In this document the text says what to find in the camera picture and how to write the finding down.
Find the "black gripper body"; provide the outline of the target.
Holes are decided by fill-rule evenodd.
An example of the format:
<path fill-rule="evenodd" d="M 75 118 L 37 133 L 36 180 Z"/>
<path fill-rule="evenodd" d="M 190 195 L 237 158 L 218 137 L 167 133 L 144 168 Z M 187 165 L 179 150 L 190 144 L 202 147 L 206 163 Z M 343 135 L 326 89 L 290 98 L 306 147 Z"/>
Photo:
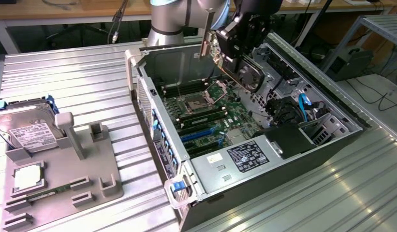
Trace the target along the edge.
<path fill-rule="evenodd" d="M 234 5 L 234 17 L 246 14 L 270 16 L 279 11 L 282 0 L 235 0 Z"/>

